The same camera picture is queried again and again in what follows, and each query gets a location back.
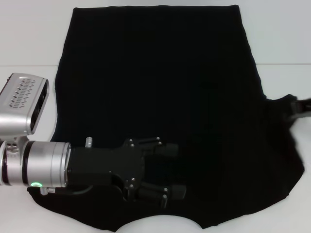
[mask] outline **camera vent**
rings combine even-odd
[[[9,103],[11,108],[23,108],[27,103],[27,99],[33,90],[35,80],[23,79],[17,86],[14,95]]]

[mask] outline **white table surface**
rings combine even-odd
[[[110,5],[233,5],[241,9],[265,94],[311,97],[310,0],[0,0],[0,86],[13,72],[53,83],[74,7]],[[32,140],[50,140],[56,124],[53,85]],[[311,119],[292,128],[306,172],[283,201],[256,214],[202,230],[175,216],[141,219],[118,233],[309,233],[311,232]],[[0,187],[1,233],[102,232],[37,205],[25,187]]]

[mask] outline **silver cylinder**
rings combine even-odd
[[[93,138],[92,137],[87,137],[86,138],[86,148],[91,148],[93,144]]]
[[[34,142],[28,157],[28,185],[66,187],[69,150],[70,143]]]
[[[22,161],[26,145],[29,143],[27,137],[19,137],[16,140],[5,141],[7,177],[9,185],[23,184]]]

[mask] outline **black cloth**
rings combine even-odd
[[[286,198],[304,171],[284,121],[295,97],[265,97],[238,6],[75,8],[55,90],[52,141],[115,148],[160,136],[180,147],[177,161],[146,164],[146,181],[187,185],[165,210],[113,187],[73,197],[29,188],[96,228],[162,214],[214,226]]]

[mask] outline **camera housing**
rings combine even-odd
[[[13,73],[0,93],[0,138],[34,134],[48,95],[47,79]]]

